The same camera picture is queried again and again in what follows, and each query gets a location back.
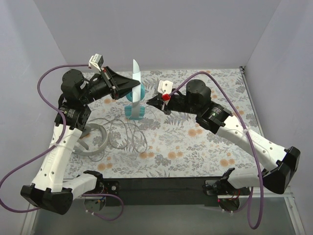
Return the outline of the teal white headphones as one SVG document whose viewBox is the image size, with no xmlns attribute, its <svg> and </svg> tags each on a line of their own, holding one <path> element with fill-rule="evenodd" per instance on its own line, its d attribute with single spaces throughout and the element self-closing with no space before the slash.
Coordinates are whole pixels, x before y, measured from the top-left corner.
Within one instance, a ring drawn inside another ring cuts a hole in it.
<svg viewBox="0 0 313 235">
<path fill-rule="evenodd" d="M 133 74 L 132 79 L 139 82 L 139 85 L 132 88 L 132 91 L 126 95 L 126 98 L 132 102 L 131 105 L 124 107 L 124 114 L 129 120 L 141 120 L 145 114 L 145 107 L 140 102 L 145 97 L 145 89 L 141 83 L 141 72 L 139 65 L 135 59 L 133 59 Z"/>
</svg>

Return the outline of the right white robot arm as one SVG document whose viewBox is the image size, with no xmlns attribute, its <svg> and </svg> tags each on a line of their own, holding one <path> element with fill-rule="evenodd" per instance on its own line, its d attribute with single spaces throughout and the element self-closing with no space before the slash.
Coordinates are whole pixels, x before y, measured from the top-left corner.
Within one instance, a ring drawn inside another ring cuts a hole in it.
<svg viewBox="0 0 313 235">
<path fill-rule="evenodd" d="M 299 149 L 274 144 L 253 130 L 245 129 L 230 110 L 211 100 L 211 90 L 201 80 L 189 81 L 185 94 L 177 93 L 167 101 L 158 94 L 147 104 L 167 115 L 172 111 L 194 114 L 203 129 L 232 142 L 250 155 L 257 155 L 261 173 L 233 167 L 223 174 L 220 185 L 226 194 L 260 185 L 273 193 L 283 194 L 297 171 Z"/>
</svg>

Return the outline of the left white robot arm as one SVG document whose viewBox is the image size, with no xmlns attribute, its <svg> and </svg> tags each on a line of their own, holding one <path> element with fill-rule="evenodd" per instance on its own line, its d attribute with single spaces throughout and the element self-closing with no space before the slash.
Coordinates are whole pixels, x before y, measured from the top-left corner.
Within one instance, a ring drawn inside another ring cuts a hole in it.
<svg viewBox="0 0 313 235">
<path fill-rule="evenodd" d="M 58 114 L 55 118 L 51 150 L 45 154 L 42 166 L 31 185 L 23 186 L 21 196 L 33 206 L 57 214 L 65 214 L 74 199 L 90 192 L 94 196 L 104 190 L 101 173 L 87 170 L 79 177 L 64 182 L 67 162 L 83 133 L 91 110 L 88 105 L 110 95 L 120 99 L 141 82 L 140 69 L 133 65 L 131 79 L 115 73 L 109 67 L 99 70 L 91 80 L 79 70 L 71 69 L 62 77 Z"/>
</svg>

